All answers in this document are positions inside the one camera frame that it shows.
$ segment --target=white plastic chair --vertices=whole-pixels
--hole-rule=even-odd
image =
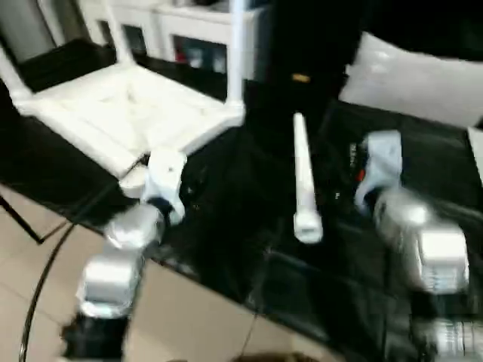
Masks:
[[[109,0],[103,0],[117,63],[34,94],[0,48],[0,77],[22,115],[33,115],[114,176],[143,153],[191,154],[243,123],[245,0],[232,0],[228,97],[220,102],[138,66]]]

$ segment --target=wall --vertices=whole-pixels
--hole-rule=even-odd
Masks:
[[[34,1],[0,1],[0,30],[20,62],[54,46]]]

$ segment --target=silver metal part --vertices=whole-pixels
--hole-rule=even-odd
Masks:
[[[468,286],[463,231],[439,219],[415,194],[401,187],[384,191],[377,199],[374,221],[386,241],[401,253],[410,287],[447,294]]]
[[[433,349],[438,362],[483,361],[483,326],[469,321],[437,319],[416,322],[416,336]]]
[[[162,234],[159,228],[161,212],[150,204],[138,204],[120,213],[106,227],[104,235],[108,244],[116,249],[143,252]]]
[[[434,294],[467,288],[466,239],[458,225],[435,221],[409,232],[407,240],[403,253],[413,286]]]
[[[103,251],[85,266],[77,291],[82,313],[94,318],[129,315],[145,260],[160,245],[164,227],[161,212],[150,204],[114,217],[106,228]]]
[[[385,190],[374,207],[374,221],[379,233],[398,249],[407,231],[418,229],[435,218],[428,204],[400,186]]]

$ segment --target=black cable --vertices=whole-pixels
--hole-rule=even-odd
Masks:
[[[145,159],[146,155],[143,155],[139,158],[132,166],[125,171],[119,179],[123,179],[130,173],[140,162]],[[85,206],[83,206],[80,211],[72,218],[72,223],[69,228],[63,233],[60,240],[57,242],[57,245],[52,250],[51,255],[48,258],[47,263],[45,264],[44,270],[42,271],[40,278],[38,279],[37,286],[35,287],[35,292],[33,294],[32,300],[30,301],[29,310],[27,312],[27,316],[25,317],[25,324],[23,325],[23,333],[22,333],[22,340],[20,343],[20,351],[19,351],[19,362],[26,362],[26,356],[29,347],[29,338],[30,338],[30,330],[32,329],[32,322],[33,317],[35,314],[35,309],[37,308],[38,298],[40,297],[40,293],[42,292],[42,288],[44,287],[45,281],[47,280],[48,273],[52,268],[52,264],[54,264],[57,255],[66,242],[67,238],[70,236],[74,228],[77,226],[78,222],[82,219],[82,217],[91,210],[93,206],[97,204],[107,193],[111,192],[115,187],[117,187],[118,183],[112,183],[107,187],[104,187],[93,199],[91,199]]]

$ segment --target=white cylinder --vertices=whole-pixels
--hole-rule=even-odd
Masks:
[[[314,244],[322,239],[324,230],[315,203],[314,180],[305,119],[300,113],[296,113],[294,116],[294,151],[297,192],[294,234],[304,244]]]
[[[230,0],[232,37],[228,47],[228,97],[227,101],[243,101],[243,54],[245,49],[245,0]]]

